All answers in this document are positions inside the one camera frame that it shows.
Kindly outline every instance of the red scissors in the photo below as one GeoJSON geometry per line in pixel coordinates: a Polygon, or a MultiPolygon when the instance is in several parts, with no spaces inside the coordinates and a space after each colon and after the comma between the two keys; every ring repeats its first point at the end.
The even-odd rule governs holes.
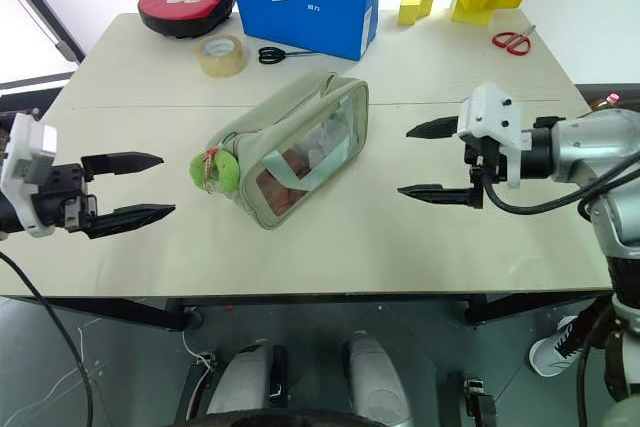
{"type": "Polygon", "coordinates": [[[500,32],[491,39],[495,45],[501,49],[506,49],[511,55],[526,55],[531,50],[531,40],[529,35],[535,30],[536,26],[532,25],[528,29],[520,32],[500,32]]]}

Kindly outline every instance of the table leg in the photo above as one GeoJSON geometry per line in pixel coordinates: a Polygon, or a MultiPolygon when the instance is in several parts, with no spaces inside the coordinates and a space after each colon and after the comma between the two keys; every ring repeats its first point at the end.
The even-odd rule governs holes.
{"type": "Polygon", "coordinates": [[[607,294],[607,291],[544,292],[532,294],[511,294],[491,302],[469,302],[464,313],[465,320],[472,325],[483,324],[530,310],[550,307],[556,304],[578,302],[607,294]]]}
{"type": "MultiPolygon", "coordinates": [[[[20,300],[36,302],[35,299],[27,297],[20,297],[20,300]]],[[[57,308],[75,310],[105,319],[159,327],[169,331],[181,332],[195,329],[202,322],[198,312],[185,311],[181,299],[169,299],[165,309],[118,298],[47,297],[47,300],[57,308]]]]}

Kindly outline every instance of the black scissors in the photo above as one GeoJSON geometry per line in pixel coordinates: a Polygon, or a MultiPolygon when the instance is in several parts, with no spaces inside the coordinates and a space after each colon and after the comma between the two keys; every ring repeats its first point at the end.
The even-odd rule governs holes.
{"type": "Polygon", "coordinates": [[[301,57],[303,55],[316,55],[319,52],[310,50],[301,50],[299,52],[285,52],[278,47],[262,47],[258,49],[258,62],[265,65],[277,64],[282,62],[286,57],[301,57]]]}

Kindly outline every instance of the white sneaker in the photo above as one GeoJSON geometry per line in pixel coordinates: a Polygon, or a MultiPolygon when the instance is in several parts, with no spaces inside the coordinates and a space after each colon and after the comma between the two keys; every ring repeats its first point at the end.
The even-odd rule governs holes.
{"type": "Polygon", "coordinates": [[[573,364],[582,352],[581,341],[572,336],[571,322],[577,316],[564,317],[555,334],[537,341],[529,350],[531,368],[542,377],[554,377],[573,364]]]}

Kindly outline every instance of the scissors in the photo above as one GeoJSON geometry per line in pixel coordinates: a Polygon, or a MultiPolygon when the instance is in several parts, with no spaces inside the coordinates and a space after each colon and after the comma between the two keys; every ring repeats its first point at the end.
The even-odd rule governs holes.
{"type": "Polygon", "coordinates": [[[278,47],[262,47],[258,49],[258,62],[265,65],[277,64],[286,57],[301,57],[303,55],[316,55],[318,52],[301,50],[299,52],[285,52],[278,47]]]}
{"type": "Polygon", "coordinates": [[[511,55],[526,55],[531,50],[531,40],[529,35],[535,30],[536,26],[532,25],[528,29],[520,32],[500,32],[491,39],[495,45],[501,49],[506,49],[511,55]],[[526,44],[524,47],[517,48],[518,46],[526,44]]]}

